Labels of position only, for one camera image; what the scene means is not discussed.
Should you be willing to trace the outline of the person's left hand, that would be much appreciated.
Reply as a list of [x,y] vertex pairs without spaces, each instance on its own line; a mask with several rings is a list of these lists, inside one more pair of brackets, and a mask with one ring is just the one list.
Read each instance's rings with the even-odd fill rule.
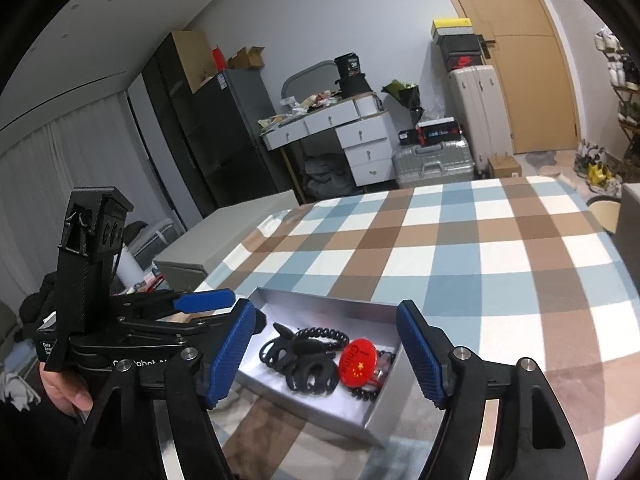
[[43,363],[39,364],[39,376],[44,391],[60,411],[70,416],[91,411],[92,397],[78,377],[68,373],[50,372]]

